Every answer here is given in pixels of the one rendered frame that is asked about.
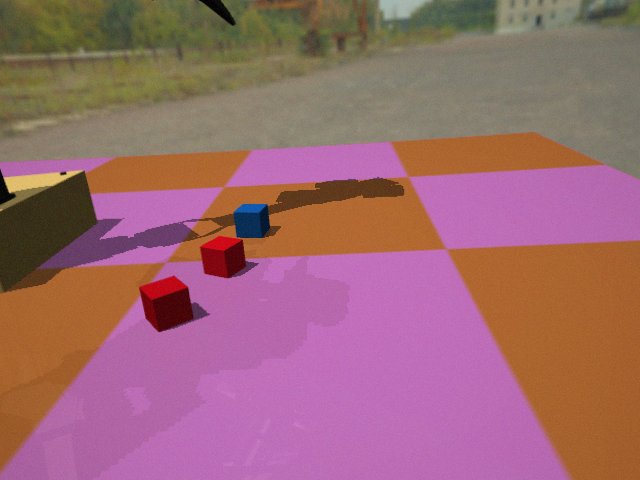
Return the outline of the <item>red cube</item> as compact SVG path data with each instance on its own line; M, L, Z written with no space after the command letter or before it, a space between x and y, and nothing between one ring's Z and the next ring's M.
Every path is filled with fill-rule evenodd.
M157 332L193 320L188 287L175 276L139 286L145 318Z
M246 267L243 239L219 236L200 246L205 274L230 278Z

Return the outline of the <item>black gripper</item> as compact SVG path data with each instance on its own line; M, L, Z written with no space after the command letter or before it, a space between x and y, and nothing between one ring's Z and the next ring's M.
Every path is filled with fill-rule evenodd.
M210 7L212 11L214 11L216 14L222 17L225 21L230 23L230 25L234 26L236 24L236 21L234 20L233 16L230 15L229 11L223 5L223 2L221 0L199 0L199 1L203 2L208 7Z

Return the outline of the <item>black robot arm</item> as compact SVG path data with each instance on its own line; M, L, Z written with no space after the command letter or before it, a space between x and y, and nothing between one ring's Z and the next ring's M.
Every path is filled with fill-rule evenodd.
M4 181L4 178L0 170L0 205L6 203L7 201L13 198L16 198L16 196L15 194L9 194L6 181Z

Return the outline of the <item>blue cube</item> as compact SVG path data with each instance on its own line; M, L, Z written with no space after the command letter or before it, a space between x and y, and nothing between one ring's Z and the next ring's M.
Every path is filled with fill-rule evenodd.
M263 238L270 229L268 204L242 204L233 213L237 238Z

